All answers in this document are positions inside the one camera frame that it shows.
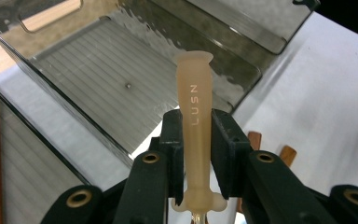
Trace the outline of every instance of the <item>beige plastic tube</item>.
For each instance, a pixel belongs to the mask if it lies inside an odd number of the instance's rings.
[[[210,189],[212,58],[211,53],[204,51],[189,51],[176,57],[187,190],[182,204],[173,208],[196,215],[222,211],[227,206],[226,200]]]

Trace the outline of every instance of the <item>translucent plastic part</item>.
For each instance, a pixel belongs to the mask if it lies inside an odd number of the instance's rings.
[[[210,189],[212,58],[211,53],[204,51],[185,52],[176,57],[187,190],[184,201],[173,209],[189,210],[195,216],[210,210],[222,211],[227,206],[226,200]]]

